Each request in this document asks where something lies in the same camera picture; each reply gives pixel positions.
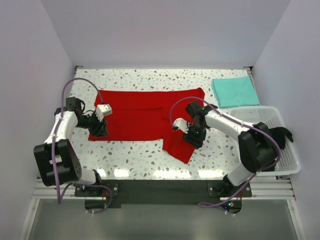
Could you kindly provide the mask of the red t shirt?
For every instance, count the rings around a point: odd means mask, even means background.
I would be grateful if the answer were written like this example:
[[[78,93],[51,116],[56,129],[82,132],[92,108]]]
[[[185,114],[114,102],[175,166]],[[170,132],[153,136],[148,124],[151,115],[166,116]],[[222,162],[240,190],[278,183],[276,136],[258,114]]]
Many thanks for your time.
[[[205,92],[202,88],[180,91],[110,91],[96,96],[95,105],[105,102],[112,108],[106,117],[108,136],[89,141],[154,141],[163,140],[162,149],[187,164],[195,147],[183,140],[183,132],[174,131],[171,120],[192,119],[185,108],[192,101],[201,106]]]

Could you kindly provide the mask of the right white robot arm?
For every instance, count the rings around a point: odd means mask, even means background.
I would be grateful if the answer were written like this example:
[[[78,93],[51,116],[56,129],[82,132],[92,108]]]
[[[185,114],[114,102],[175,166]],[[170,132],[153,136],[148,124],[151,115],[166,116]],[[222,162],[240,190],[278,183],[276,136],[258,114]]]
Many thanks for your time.
[[[173,125],[183,132],[183,140],[196,149],[203,146],[208,129],[216,129],[231,137],[237,143],[239,163],[223,177],[223,192],[235,196],[253,174],[263,171],[276,162],[281,153],[266,124],[241,122],[212,105],[201,107],[193,101],[185,108],[192,121],[177,118]]]

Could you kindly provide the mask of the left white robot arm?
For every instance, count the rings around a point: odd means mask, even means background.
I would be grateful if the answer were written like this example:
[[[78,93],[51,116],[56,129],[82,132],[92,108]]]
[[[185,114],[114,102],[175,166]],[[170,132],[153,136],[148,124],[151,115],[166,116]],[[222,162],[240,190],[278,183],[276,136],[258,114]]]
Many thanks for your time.
[[[87,129],[96,138],[108,136],[105,117],[111,115],[113,110],[104,102],[98,104],[92,114],[85,114],[84,107],[83,100],[67,98],[63,111],[59,107],[54,113],[55,123],[49,137],[43,144],[34,147],[33,154],[45,186],[65,183],[86,185],[88,193],[99,196],[104,190],[101,177],[96,170],[81,167],[71,138],[75,128]]]

